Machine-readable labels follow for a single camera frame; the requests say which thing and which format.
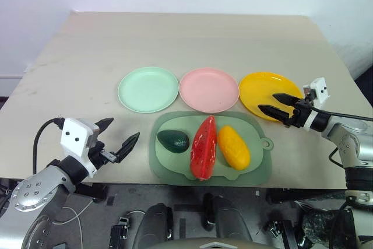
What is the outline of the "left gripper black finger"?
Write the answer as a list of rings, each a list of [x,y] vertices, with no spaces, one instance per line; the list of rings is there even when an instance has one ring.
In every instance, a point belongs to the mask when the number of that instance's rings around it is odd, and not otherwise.
[[[140,132],[131,135],[127,140],[122,143],[121,148],[117,151],[116,163],[121,163],[133,150],[140,136]]]
[[[97,126],[98,126],[98,134],[101,134],[102,132],[104,132],[109,126],[110,124],[114,121],[114,118],[110,117],[110,118],[104,118],[100,121],[97,122]]]

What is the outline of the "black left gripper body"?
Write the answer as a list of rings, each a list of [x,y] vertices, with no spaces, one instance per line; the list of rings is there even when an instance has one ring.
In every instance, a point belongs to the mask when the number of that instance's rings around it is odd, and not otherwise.
[[[116,163],[118,160],[117,155],[112,152],[107,152],[104,150],[104,147],[104,143],[97,141],[96,144],[88,151],[88,158],[97,170],[108,162]]]

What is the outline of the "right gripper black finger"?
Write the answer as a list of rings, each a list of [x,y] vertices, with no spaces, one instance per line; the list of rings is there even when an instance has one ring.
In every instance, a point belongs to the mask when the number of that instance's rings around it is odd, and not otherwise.
[[[286,93],[277,93],[272,95],[277,101],[281,104],[285,104],[287,106],[294,106],[298,102],[298,98],[295,96],[291,96]]]
[[[289,113],[282,111],[281,109],[271,106],[271,105],[259,105],[258,108],[263,112],[265,115],[274,118],[283,124],[292,124],[292,120],[289,116]]]

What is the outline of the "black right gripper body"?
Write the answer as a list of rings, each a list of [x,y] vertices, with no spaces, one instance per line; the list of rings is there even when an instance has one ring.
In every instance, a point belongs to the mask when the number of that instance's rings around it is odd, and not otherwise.
[[[305,98],[298,98],[298,102],[292,106],[294,107],[293,115],[290,117],[292,124],[285,124],[286,126],[294,126],[297,128],[303,127],[306,120],[312,113],[312,101],[314,94],[308,94]]]

